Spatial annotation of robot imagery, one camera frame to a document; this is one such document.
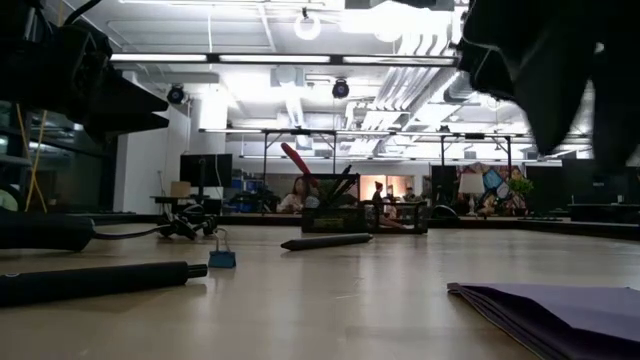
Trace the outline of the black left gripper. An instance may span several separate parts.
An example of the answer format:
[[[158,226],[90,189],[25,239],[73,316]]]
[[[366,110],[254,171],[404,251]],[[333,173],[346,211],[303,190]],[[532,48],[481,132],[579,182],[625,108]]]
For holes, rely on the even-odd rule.
[[[168,102],[109,69],[108,37],[80,19],[89,0],[56,26],[43,0],[0,0],[0,100],[59,113],[96,114],[85,132],[97,143],[167,128]]]

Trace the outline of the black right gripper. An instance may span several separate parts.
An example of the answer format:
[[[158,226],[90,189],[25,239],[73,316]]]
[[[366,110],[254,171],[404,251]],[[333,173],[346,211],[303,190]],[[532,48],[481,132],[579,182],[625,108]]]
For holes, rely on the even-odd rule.
[[[515,93],[539,153],[566,138],[588,79],[598,166],[640,147],[640,0],[469,0],[458,48],[474,90]]]

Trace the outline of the black pen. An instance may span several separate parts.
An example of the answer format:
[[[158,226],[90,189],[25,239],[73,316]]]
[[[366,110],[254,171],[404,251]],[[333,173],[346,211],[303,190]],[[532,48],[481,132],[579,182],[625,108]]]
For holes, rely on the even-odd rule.
[[[346,191],[347,186],[351,183],[351,180],[349,178],[351,168],[352,166],[348,165],[336,179],[325,198],[326,205],[331,205],[339,196],[341,196]]]
[[[313,249],[368,243],[372,238],[373,236],[368,233],[318,236],[318,237],[292,239],[282,243],[281,247],[288,251],[313,250]]]
[[[360,198],[360,175],[359,174],[347,174],[344,176],[343,182],[338,190],[338,194],[350,195],[356,199]]]
[[[161,262],[0,275],[0,308],[180,286],[205,264]]]

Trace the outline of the blue binder clip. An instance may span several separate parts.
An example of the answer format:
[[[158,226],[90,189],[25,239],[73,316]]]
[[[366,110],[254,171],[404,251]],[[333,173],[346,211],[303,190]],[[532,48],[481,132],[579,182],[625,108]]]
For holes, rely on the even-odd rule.
[[[215,238],[215,249],[209,252],[208,267],[233,269],[237,266],[236,253],[230,248],[228,231],[216,228],[212,236]]]

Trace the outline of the red grey scissors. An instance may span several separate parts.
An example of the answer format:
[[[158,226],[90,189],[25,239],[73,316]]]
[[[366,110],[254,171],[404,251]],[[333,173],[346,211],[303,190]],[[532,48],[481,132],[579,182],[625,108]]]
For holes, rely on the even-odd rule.
[[[282,142],[281,149],[284,151],[286,156],[297,166],[297,168],[302,172],[302,174],[309,181],[310,185],[313,187],[318,186],[318,180],[312,176],[312,173],[304,160],[298,154],[298,152],[292,148],[288,143]]]

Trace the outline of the purple sticky note pad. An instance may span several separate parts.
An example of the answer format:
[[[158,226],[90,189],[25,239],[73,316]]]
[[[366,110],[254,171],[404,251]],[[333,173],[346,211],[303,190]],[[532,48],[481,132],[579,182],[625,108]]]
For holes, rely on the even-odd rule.
[[[449,283],[447,291],[542,360],[640,360],[640,290]]]

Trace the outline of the black mesh desk organizer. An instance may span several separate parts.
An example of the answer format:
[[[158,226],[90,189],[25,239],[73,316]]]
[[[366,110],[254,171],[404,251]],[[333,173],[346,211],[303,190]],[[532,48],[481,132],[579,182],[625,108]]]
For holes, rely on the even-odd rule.
[[[375,186],[368,184],[367,193],[360,198],[350,195],[339,196],[331,205],[325,204],[330,188],[340,174],[312,175],[318,180],[318,195],[309,196],[301,215],[301,228],[305,233],[385,233],[385,234],[425,234],[428,232],[431,208],[427,202],[403,202],[381,193],[384,212],[404,228],[392,228],[379,223],[378,213],[371,201]]]

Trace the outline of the long ceiling light bar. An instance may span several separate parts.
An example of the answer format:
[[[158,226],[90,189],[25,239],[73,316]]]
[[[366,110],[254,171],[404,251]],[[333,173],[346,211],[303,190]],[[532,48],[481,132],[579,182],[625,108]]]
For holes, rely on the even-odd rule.
[[[455,56],[249,53],[116,53],[114,63],[456,67]]]

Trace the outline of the black computer monitor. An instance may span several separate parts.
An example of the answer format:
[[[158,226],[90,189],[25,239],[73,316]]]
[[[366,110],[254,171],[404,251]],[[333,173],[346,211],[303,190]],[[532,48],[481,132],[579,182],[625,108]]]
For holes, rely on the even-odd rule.
[[[606,173],[591,159],[563,159],[562,173],[575,204],[640,204],[640,179],[633,167]]]

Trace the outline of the black screen on stand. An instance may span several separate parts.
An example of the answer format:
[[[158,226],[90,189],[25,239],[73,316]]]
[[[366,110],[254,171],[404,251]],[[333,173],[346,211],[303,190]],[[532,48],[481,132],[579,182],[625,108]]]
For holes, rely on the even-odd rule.
[[[231,187],[232,159],[231,154],[181,155],[179,180],[189,182],[197,189],[196,198],[204,199],[207,187]]]

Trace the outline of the green potted plant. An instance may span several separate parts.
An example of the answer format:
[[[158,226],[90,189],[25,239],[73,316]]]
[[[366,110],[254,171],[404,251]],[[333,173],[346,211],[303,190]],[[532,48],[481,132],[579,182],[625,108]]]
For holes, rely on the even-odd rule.
[[[527,196],[533,191],[533,182],[527,178],[511,178],[508,181],[509,189],[512,192],[513,214],[515,216],[525,216],[527,214]]]

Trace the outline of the white shade table lamp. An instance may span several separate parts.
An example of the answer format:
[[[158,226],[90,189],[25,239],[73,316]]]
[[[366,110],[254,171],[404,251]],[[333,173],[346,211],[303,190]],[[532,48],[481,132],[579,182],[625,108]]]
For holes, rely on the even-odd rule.
[[[468,216],[477,216],[476,198],[484,193],[483,177],[479,173],[462,173],[458,193],[468,197]]]

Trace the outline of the colourful wall painting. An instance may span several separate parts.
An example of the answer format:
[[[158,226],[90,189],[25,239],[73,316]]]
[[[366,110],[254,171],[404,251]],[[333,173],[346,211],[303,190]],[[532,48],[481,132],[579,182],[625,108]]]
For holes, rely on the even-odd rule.
[[[480,193],[459,192],[460,182],[465,174],[478,174],[483,183]],[[525,191],[531,183],[516,165],[493,165],[475,162],[456,167],[454,199],[460,215],[480,217],[518,216],[527,211],[526,196],[518,191],[522,181]]]

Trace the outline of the black metal rig frame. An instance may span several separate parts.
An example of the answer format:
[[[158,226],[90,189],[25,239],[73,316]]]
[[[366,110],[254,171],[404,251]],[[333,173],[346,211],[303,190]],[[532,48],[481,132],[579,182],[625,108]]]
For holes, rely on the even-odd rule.
[[[263,172],[266,172],[266,161],[268,155],[268,149],[276,143],[280,137],[284,134],[292,136],[318,136],[321,140],[325,141],[329,148],[332,150],[332,172],[336,171],[336,147],[337,147],[337,132],[335,130],[317,130],[317,129],[303,129],[303,128],[289,128],[289,129],[262,129],[261,133],[264,135],[263,141]]]
[[[474,140],[474,141],[479,141],[479,140],[486,140],[486,139],[490,139],[492,140],[494,143],[496,143],[506,154],[507,154],[507,166],[508,166],[508,178],[511,179],[512,178],[512,171],[513,171],[513,165],[512,165],[512,139],[516,137],[515,134],[510,134],[510,133],[479,133],[479,132],[473,132],[473,133],[460,133],[460,132],[452,132],[452,133],[445,133],[445,132],[439,132],[437,137],[439,138],[439,144],[440,144],[440,167],[444,167],[445,166],[445,140],[447,138],[454,138],[455,140],[463,138],[464,140]],[[506,147],[503,147],[502,145],[500,145],[498,143],[498,139],[499,138],[503,138],[506,141]]]

